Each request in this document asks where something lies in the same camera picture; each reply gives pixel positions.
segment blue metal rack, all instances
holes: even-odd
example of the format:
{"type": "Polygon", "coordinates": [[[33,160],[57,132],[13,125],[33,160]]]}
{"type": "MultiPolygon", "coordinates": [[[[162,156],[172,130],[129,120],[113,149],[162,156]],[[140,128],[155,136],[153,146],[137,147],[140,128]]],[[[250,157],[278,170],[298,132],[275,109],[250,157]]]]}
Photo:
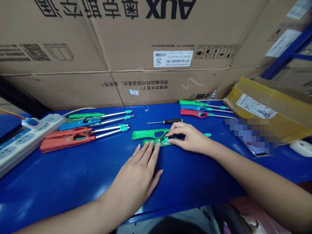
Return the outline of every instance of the blue metal rack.
{"type": "Polygon", "coordinates": [[[297,37],[297,39],[278,57],[275,62],[261,75],[272,80],[293,59],[312,61],[312,55],[300,54],[312,42],[312,23],[297,37]]]}

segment left hand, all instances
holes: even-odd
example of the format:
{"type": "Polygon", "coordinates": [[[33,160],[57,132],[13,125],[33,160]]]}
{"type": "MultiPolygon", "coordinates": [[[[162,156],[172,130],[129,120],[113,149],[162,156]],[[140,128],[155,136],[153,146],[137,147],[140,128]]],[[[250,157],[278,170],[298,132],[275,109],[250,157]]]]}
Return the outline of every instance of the left hand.
{"type": "Polygon", "coordinates": [[[163,170],[153,177],[160,144],[154,152],[154,142],[147,142],[142,149],[137,146],[133,155],[122,166],[111,187],[99,198],[117,212],[120,223],[134,215],[150,197],[163,170]]]}

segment black screwdriver handle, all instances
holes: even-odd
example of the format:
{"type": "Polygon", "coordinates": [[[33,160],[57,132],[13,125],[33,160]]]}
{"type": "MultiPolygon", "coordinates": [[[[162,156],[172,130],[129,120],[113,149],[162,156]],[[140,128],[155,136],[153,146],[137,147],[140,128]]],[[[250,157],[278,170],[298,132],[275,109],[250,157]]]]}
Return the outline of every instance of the black screwdriver handle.
{"type": "Polygon", "coordinates": [[[183,119],[169,119],[169,120],[164,120],[163,123],[164,124],[173,124],[176,122],[183,122],[183,119]]]}

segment aux logo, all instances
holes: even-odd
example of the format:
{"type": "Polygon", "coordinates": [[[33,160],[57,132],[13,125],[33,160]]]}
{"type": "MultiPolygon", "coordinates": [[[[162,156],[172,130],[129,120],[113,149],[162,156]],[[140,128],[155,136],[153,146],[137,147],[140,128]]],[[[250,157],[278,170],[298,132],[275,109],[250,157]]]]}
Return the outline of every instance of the aux logo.
{"type": "Polygon", "coordinates": [[[150,11],[148,12],[146,18],[149,19],[152,15],[155,17],[155,19],[165,19],[166,18],[166,7],[167,2],[171,2],[172,8],[171,8],[171,19],[176,19],[176,11],[177,11],[177,5],[179,3],[179,9],[180,9],[180,15],[181,19],[186,20],[191,13],[191,10],[196,2],[196,0],[192,0],[191,2],[185,2],[184,0],[146,0],[150,7],[150,11]],[[156,9],[158,3],[161,1],[161,11],[160,15],[156,9]]]}

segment finger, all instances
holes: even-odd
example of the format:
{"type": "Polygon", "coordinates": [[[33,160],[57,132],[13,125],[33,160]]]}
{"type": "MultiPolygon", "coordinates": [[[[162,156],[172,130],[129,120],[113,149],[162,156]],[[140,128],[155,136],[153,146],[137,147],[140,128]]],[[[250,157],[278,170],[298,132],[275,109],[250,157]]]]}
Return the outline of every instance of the finger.
{"type": "Polygon", "coordinates": [[[139,145],[136,147],[136,150],[134,151],[133,155],[128,159],[127,162],[130,162],[130,161],[134,158],[134,156],[139,152],[140,148],[141,148],[141,144],[139,144],[139,145]]]}
{"type": "Polygon", "coordinates": [[[154,173],[156,162],[158,159],[159,148],[160,148],[160,143],[158,142],[147,164],[147,168],[149,168],[153,173],[154,173]]]}
{"type": "Polygon", "coordinates": [[[149,188],[147,189],[146,192],[146,200],[151,196],[152,192],[154,191],[156,185],[159,182],[160,176],[162,175],[163,170],[159,170],[155,176],[152,178],[150,184],[149,184],[149,188]]]}
{"type": "Polygon", "coordinates": [[[166,134],[166,137],[172,136],[174,134],[184,134],[184,135],[186,135],[186,128],[185,127],[175,128],[172,131],[168,132],[166,134]]]}
{"type": "Polygon", "coordinates": [[[150,156],[153,152],[153,147],[154,147],[154,141],[151,141],[149,144],[149,147],[147,148],[147,150],[145,151],[145,153],[143,154],[140,163],[142,163],[143,165],[147,166],[147,163],[149,162],[150,156]]]}
{"type": "Polygon", "coordinates": [[[187,124],[183,122],[175,122],[172,124],[170,131],[174,130],[177,127],[185,127],[187,124]]]}
{"type": "Polygon", "coordinates": [[[132,159],[133,162],[137,163],[138,161],[140,161],[140,159],[142,158],[143,154],[145,153],[146,149],[149,146],[149,142],[147,141],[142,149],[139,150],[139,152],[134,156],[134,158],[132,159]]]}
{"type": "Polygon", "coordinates": [[[178,140],[178,139],[169,139],[167,141],[168,143],[180,146],[181,148],[183,148],[183,141],[182,140],[178,140]]]}

